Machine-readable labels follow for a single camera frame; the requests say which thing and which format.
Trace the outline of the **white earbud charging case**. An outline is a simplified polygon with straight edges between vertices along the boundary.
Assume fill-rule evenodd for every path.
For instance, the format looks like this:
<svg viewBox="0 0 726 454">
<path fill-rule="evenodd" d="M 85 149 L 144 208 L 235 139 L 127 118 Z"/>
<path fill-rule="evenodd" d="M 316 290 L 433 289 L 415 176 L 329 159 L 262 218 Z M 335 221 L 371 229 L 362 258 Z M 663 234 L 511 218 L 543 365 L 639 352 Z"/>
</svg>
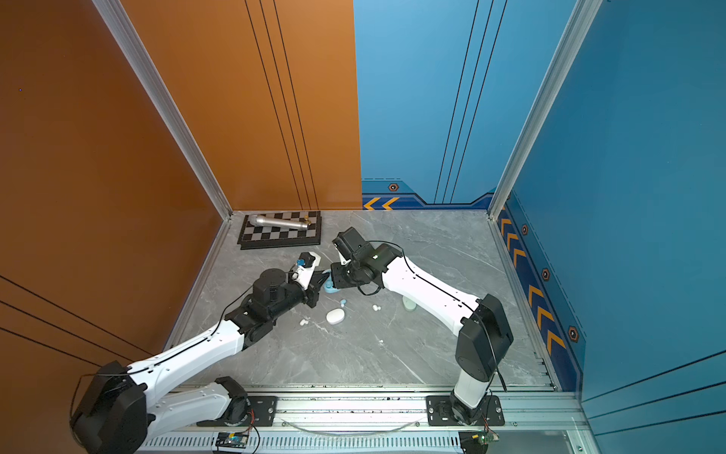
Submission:
<svg viewBox="0 0 726 454">
<path fill-rule="evenodd" d="M 342 308 L 335 308 L 326 314 L 325 320 L 329 323 L 329 325 L 338 325 L 345 320 L 345 317 L 346 314 Z"/>
</svg>

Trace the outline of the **mint green earbud charging case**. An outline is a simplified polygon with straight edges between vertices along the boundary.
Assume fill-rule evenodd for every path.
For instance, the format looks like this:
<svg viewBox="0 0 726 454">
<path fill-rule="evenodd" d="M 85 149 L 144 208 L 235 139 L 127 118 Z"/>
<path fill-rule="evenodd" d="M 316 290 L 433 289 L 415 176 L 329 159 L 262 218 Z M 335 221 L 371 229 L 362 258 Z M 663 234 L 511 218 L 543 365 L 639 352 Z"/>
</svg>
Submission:
<svg viewBox="0 0 726 454">
<path fill-rule="evenodd" d="M 412 300 L 410 300 L 404 296 L 402 297 L 402 303 L 403 303 L 404 309 L 408 312 L 412 312 L 412 311 L 416 310 L 416 308 L 417 308 L 417 305 Z"/>
</svg>

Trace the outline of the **blue earbud charging case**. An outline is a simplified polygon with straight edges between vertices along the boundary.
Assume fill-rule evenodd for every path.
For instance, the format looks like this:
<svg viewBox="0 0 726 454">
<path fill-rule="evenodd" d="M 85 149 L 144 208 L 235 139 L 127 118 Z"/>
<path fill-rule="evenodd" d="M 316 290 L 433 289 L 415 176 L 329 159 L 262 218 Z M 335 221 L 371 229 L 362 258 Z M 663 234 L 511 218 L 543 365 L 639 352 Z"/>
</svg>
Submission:
<svg viewBox="0 0 726 454">
<path fill-rule="evenodd" d="M 333 279 L 329 277 L 323 284 L 323 289 L 326 293 L 337 293 L 338 289 L 334 286 Z"/>
</svg>

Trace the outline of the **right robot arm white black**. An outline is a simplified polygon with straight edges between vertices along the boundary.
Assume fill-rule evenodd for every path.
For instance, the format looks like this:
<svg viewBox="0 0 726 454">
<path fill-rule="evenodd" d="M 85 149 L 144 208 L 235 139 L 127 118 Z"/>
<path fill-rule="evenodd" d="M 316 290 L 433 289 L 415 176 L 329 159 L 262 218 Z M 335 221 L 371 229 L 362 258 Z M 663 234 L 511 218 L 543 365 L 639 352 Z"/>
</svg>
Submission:
<svg viewBox="0 0 726 454">
<path fill-rule="evenodd" d="M 493 379 L 514 342 L 502 303 L 491 294 L 459 291 L 408 259 L 403 248 L 384 240 L 368 241 L 351 227 L 333 240 L 340 260 L 331 265 L 336 289 L 398 293 L 436 317 L 457 337 L 459 378 L 450 397 L 454 419 L 467 426 L 486 423 Z"/>
</svg>

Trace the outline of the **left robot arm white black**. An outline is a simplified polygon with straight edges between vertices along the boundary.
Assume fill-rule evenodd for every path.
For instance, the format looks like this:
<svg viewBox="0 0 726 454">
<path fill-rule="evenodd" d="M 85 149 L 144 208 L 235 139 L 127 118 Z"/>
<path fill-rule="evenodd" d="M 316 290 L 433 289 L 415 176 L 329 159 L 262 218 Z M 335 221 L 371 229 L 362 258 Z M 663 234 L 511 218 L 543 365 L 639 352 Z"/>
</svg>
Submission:
<svg viewBox="0 0 726 454">
<path fill-rule="evenodd" d="M 128 366 L 101 366 L 84 395 L 72 398 L 72 436 L 89 453 L 134 453 L 149 439 L 199 422 L 242 423 L 248 397 L 234 379 L 223 376 L 191 392 L 177 387 L 259 342 L 295 306 L 316 306 L 328 277 L 266 270 L 234 300 L 234 310 L 200 335 Z"/>
</svg>

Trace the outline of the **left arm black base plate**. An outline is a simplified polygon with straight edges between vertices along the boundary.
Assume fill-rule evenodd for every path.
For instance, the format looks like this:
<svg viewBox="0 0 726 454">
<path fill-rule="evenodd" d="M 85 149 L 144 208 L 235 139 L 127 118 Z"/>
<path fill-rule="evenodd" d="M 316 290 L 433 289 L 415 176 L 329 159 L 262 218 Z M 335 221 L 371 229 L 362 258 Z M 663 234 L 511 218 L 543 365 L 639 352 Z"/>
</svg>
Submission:
<svg viewBox="0 0 726 454">
<path fill-rule="evenodd" d="M 203 420 L 197 427 L 271 427 L 276 414 L 278 398 L 273 395 L 235 398 L 222 416 Z"/>
</svg>

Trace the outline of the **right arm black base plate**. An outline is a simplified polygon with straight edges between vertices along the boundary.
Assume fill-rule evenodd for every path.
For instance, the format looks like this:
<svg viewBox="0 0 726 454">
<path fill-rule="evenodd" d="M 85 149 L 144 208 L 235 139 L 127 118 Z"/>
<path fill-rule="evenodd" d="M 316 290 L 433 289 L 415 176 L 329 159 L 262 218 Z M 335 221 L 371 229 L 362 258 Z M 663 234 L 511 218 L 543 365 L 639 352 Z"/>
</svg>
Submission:
<svg viewBox="0 0 726 454">
<path fill-rule="evenodd" d="M 468 408 L 455 395 L 429 395 L 425 404 L 431 427 L 503 427 L 506 424 L 500 399 L 495 395 L 485 395 L 474 409 Z"/>
</svg>

